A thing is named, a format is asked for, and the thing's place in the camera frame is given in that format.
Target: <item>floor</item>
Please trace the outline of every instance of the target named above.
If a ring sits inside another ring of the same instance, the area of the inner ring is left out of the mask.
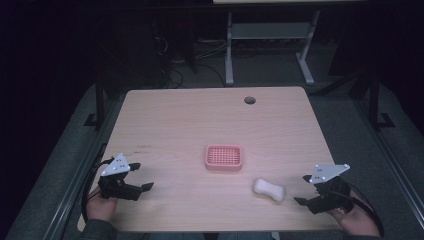
[[[331,42],[326,45],[315,43],[311,46],[307,62],[316,83],[306,85],[295,58],[300,44],[279,43],[277,49],[275,45],[264,47],[258,43],[241,45],[234,54],[233,87],[301,86],[307,93],[312,93],[339,78],[327,75],[337,45]],[[225,87],[222,52],[203,58],[207,54],[201,53],[208,51],[208,48],[198,46],[197,50],[197,72],[176,59],[166,87]],[[417,220],[420,212],[411,207],[418,202],[418,209],[422,209],[424,138],[402,111],[394,94],[384,86],[380,91],[380,112],[389,114],[396,127],[375,131],[367,120],[368,96],[365,95],[361,101],[351,100],[348,96],[351,85],[342,86],[323,97],[310,97],[334,161],[336,164],[351,165],[351,170],[343,178],[361,189],[373,203],[385,226],[385,239],[424,239],[424,226]],[[78,236],[79,187],[72,185],[79,180],[75,176],[84,161],[93,159],[102,144],[107,143],[124,99],[124,93],[115,99],[105,99],[105,123],[96,131],[94,127],[84,126],[87,116],[95,112],[94,86],[86,92],[10,230],[8,239],[74,239]],[[396,164],[402,169],[400,173],[394,171]],[[405,181],[410,182],[412,188],[405,186]],[[418,196],[415,202],[411,201],[414,200],[413,196],[409,194],[408,197],[408,193],[414,191],[416,194],[412,195]],[[342,233],[282,232],[280,237],[292,240],[341,239]],[[140,238],[141,235],[137,233],[120,233],[118,237]]]

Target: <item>dark background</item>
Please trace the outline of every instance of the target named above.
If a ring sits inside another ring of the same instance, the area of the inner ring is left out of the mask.
[[[143,3],[153,6],[157,1]],[[339,43],[330,74],[345,75],[360,66],[372,66],[422,133],[423,10],[419,1],[326,9],[314,38]],[[124,87],[160,88],[164,80],[160,69],[167,62],[154,53],[155,31],[187,58],[198,37],[225,39],[223,12],[174,11],[134,16],[137,14],[92,12],[86,5],[71,1],[0,2],[0,238],[7,234],[78,101],[100,72],[108,69],[108,75],[113,76],[105,82],[110,96]],[[249,19],[252,15],[242,16]],[[158,29],[151,27],[151,19],[155,18]],[[129,39],[145,41],[139,46],[138,55],[131,51],[134,42],[123,37],[137,31],[139,35]],[[123,68],[102,46],[111,49],[126,65],[142,67]]]

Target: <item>wooden table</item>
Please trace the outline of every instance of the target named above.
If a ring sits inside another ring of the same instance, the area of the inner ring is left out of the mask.
[[[256,103],[246,104],[246,97]],[[241,146],[243,168],[207,170],[204,158],[210,144]],[[104,159],[121,152],[130,163],[141,163],[140,170],[128,174],[128,184],[155,185],[138,201],[119,201],[112,222],[118,230],[340,228],[329,215],[313,215],[293,199],[316,196],[302,176],[312,174],[317,163],[334,164],[300,87],[130,91]],[[255,194],[257,178],[284,186],[284,201]],[[83,229],[82,219],[78,227]]]

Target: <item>gray carpet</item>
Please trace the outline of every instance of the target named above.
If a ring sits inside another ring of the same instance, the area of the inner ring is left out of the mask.
[[[234,87],[302,86],[307,92],[316,91],[337,79],[327,76],[335,47],[331,44],[311,47],[307,61],[316,79],[314,86],[304,83],[294,57],[296,49],[292,47],[251,58],[235,58]],[[211,66],[222,77],[225,76],[222,56],[197,62]],[[197,68],[198,72],[193,73],[187,66],[175,67],[184,76],[181,87],[222,87],[219,76],[213,70],[204,66]],[[175,82],[180,81],[177,72],[171,72],[171,77]],[[375,132],[363,117],[361,106],[363,103],[366,105],[367,98],[361,103],[350,100],[347,97],[349,87],[343,86],[326,97],[310,98],[335,162],[351,165],[351,169],[342,177],[356,185],[373,203],[385,226],[385,239],[424,239],[424,231],[400,190]],[[87,91],[10,230],[8,239],[42,239],[45,236],[57,209],[63,207],[63,196],[78,164],[85,156],[97,152],[102,143],[107,143],[123,99],[124,95],[116,100],[106,100],[107,121],[100,131],[95,131],[94,127],[83,126],[88,114],[95,112],[94,88]],[[389,114],[396,128],[383,129],[379,134],[387,140],[418,194],[424,196],[424,177],[421,174],[424,170],[423,136],[403,113],[394,95],[384,87],[381,89],[380,110]],[[79,208],[77,199],[75,206],[68,209],[69,219],[62,219],[66,223],[63,239],[78,236],[76,223],[80,216]],[[341,239],[341,235],[340,232],[280,234],[281,239],[291,240]],[[140,239],[140,235],[120,233],[119,239]]]

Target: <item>human hand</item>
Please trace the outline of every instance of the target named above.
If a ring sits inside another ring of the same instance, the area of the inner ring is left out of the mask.
[[[109,222],[115,214],[117,198],[105,199],[101,197],[100,188],[97,186],[88,196],[87,218]]]
[[[372,209],[369,204],[364,202],[354,191],[350,192],[350,197],[354,197]],[[349,213],[344,213],[343,210],[333,209],[327,213],[333,216],[340,226],[349,235],[375,236],[381,237],[377,225],[372,218],[362,208],[356,204]]]

